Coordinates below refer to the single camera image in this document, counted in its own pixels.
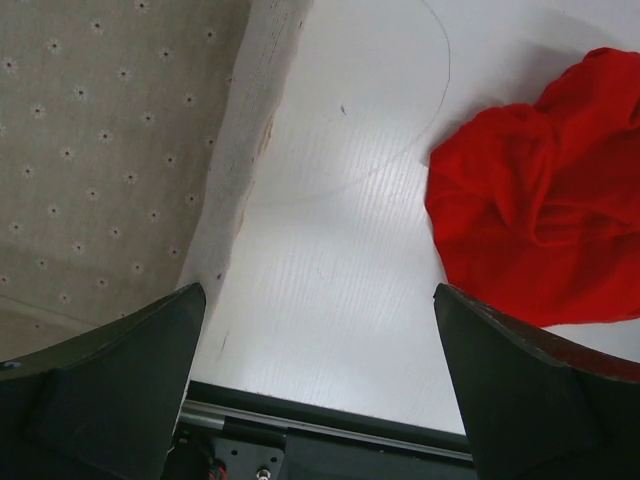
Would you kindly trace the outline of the red t shirt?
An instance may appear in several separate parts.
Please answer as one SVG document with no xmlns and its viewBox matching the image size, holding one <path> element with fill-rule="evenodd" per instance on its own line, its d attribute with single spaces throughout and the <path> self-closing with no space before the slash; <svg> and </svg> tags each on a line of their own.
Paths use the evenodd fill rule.
<svg viewBox="0 0 640 480">
<path fill-rule="evenodd" d="M 588 52 L 532 104 L 491 107 L 429 160 L 447 281 L 538 327 L 639 315 L 639 56 Z"/>
</svg>

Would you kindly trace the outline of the wicker basket with cloth liner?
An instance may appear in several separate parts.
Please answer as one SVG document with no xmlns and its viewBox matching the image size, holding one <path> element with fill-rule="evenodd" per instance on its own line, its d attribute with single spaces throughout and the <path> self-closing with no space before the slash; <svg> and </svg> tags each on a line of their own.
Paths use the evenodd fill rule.
<svg viewBox="0 0 640 480">
<path fill-rule="evenodd" d="M 1 5 L 1 356 L 215 305 L 307 1 Z"/>
</svg>

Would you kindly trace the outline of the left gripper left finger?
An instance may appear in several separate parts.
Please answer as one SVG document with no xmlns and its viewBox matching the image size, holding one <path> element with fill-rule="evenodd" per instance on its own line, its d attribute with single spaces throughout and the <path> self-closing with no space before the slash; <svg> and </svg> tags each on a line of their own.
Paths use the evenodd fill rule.
<svg viewBox="0 0 640 480">
<path fill-rule="evenodd" d="M 205 310 L 194 283 L 2 362 L 2 478 L 160 478 Z"/>
</svg>

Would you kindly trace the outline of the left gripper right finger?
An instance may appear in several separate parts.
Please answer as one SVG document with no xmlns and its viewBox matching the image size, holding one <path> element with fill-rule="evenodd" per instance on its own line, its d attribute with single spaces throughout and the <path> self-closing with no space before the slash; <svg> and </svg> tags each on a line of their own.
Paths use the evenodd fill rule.
<svg viewBox="0 0 640 480">
<path fill-rule="evenodd" d="M 481 479 L 636 479 L 639 366 L 447 284 L 439 336 Z"/>
</svg>

